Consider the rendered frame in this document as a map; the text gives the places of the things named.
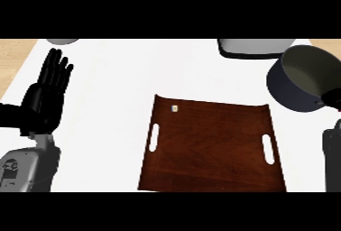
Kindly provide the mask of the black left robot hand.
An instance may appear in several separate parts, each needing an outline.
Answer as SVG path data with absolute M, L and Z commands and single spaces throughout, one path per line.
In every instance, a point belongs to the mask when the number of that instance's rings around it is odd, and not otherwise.
M 63 57 L 63 51 L 52 48 L 21 105 L 0 103 L 0 127 L 20 128 L 21 136 L 54 133 L 63 120 L 64 94 L 73 70 L 74 65 Z

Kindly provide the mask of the dark brown wooden tray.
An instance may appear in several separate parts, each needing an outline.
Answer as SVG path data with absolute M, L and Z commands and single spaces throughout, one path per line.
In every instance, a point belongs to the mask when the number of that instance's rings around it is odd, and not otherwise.
M 141 190 L 284 192 L 281 163 L 268 163 L 269 106 L 156 97 L 157 149 L 144 154 Z

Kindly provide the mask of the dark grey pot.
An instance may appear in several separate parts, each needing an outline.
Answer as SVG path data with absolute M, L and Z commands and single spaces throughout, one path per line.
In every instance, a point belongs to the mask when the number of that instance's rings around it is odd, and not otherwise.
M 296 45 L 281 55 L 266 75 L 275 100 L 296 112 L 328 106 L 341 111 L 341 60 L 312 45 Z

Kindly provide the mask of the grey round object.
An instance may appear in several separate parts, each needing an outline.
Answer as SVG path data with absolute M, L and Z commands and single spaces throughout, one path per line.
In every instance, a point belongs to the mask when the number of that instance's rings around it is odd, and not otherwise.
M 79 39 L 48 39 L 48 41 L 55 45 L 67 45 L 77 41 Z

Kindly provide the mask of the grey appliance with black rim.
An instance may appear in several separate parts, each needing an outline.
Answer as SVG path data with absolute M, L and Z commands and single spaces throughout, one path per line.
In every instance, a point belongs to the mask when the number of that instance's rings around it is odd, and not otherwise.
M 244 60 L 278 59 L 294 39 L 219 39 L 219 51 L 227 58 Z

